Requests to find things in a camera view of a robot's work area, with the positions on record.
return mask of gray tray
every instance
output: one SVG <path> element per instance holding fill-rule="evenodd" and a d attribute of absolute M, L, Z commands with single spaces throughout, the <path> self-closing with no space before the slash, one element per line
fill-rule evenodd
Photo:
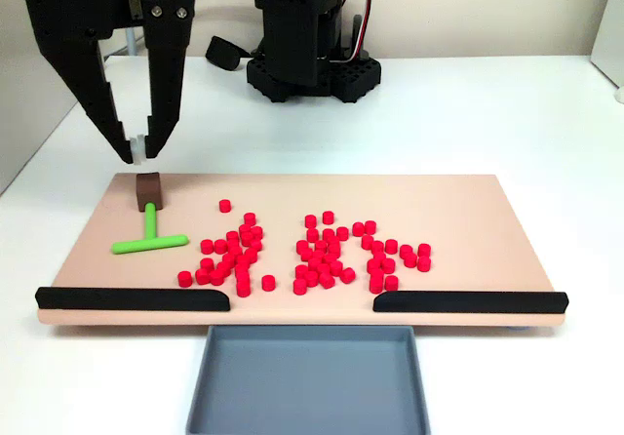
<path fill-rule="evenodd" d="M 186 433 L 427 434 L 413 329 L 213 326 Z"/>

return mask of white table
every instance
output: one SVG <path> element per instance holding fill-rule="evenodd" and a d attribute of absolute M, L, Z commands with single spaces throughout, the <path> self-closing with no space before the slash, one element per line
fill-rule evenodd
<path fill-rule="evenodd" d="M 243 70 L 189 59 L 181 121 L 140 168 L 74 108 L 0 197 L 0 433 L 183 432 L 206 328 L 55 329 L 36 318 L 37 287 L 52 283 L 113 174 L 136 170 L 497 174 L 571 305 L 555 330 L 417 329 L 432 431 L 618 431 L 624 106 L 614 86 L 585 57 L 382 65 L 382 85 L 355 105 L 272 104 Z M 127 135 L 144 134 L 146 60 L 111 59 L 106 72 Z"/>

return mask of red wire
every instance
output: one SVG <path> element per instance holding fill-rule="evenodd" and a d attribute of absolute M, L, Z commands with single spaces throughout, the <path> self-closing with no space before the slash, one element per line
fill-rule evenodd
<path fill-rule="evenodd" d="M 364 44 L 364 36 L 366 35 L 367 27 L 369 26 L 369 17 L 371 15 L 371 2 L 372 0 L 367 0 L 367 9 L 364 14 L 364 19 L 362 21 L 362 34 L 356 46 L 356 53 L 354 55 L 355 57 L 357 57 L 362 51 L 362 45 Z"/>

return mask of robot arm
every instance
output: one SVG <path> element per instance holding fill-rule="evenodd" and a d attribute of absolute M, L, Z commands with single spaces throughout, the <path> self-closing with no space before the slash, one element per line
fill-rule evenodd
<path fill-rule="evenodd" d="M 130 143 L 117 118 L 98 40 L 142 26 L 149 54 L 152 114 L 145 152 L 154 158 L 179 119 L 182 76 L 195 0 L 26 0 L 41 54 L 126 163 Z"/>

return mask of brown block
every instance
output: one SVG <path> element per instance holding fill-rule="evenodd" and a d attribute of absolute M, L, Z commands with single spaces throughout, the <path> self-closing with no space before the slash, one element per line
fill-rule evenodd
<path fill-rule="evenodd" d="M 160 174 L 136 174 L 136 201 L 138 210 L 145 212 L 147 203 L 154 203 L 156 210 L 163 209 L 163 193 L 160 189 Z"/>

